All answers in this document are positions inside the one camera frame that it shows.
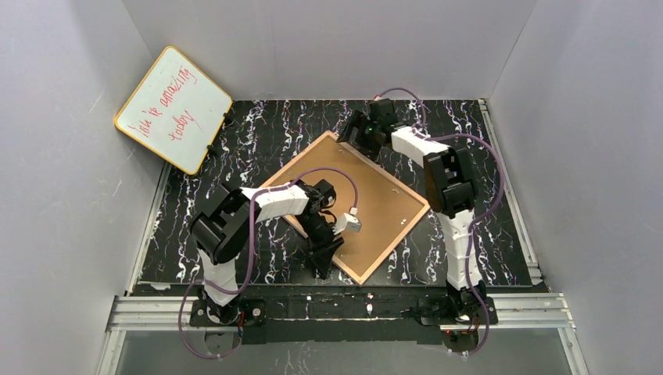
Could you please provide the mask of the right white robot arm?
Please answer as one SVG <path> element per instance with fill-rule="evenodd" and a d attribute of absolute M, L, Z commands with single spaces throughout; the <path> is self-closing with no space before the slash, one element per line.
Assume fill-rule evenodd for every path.
<path fill-rule="evenodd" d="M 369 158 L 390 148 L 424 170 L 425 197 L 443 232 L 446 297 L 417 307 L 414 314 L 449 320 L 487 315 L 486 285 L 473 244 L 478 188 L 469 151 L 445 145 L 403 122 L 396 115 L 394 101 L 387 98 L 372 101 L 368 112 L 353 111 L 337 141 L 354 141 L 355 148 Z"/>

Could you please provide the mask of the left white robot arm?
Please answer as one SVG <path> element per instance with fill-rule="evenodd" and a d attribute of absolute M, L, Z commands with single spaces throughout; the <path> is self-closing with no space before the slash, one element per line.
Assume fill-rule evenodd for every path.
<path fill-rule="evenodd" d="M 197 293 L 201 306 L 192 316 L 206 316 L 220 325 L 231 325 L 241 316 L 242 284 L 236 280 L 235 260 L 246 244 L 255 242 L 255 226 L 263 221 L 294 216 L 308 240 L 313 271 L 326 277 L 333 255 L 344 243 L 339 220 L 326 219 L 336 198 L 326 180 L 222 191 L 189 226 L 203 270 Z"/>

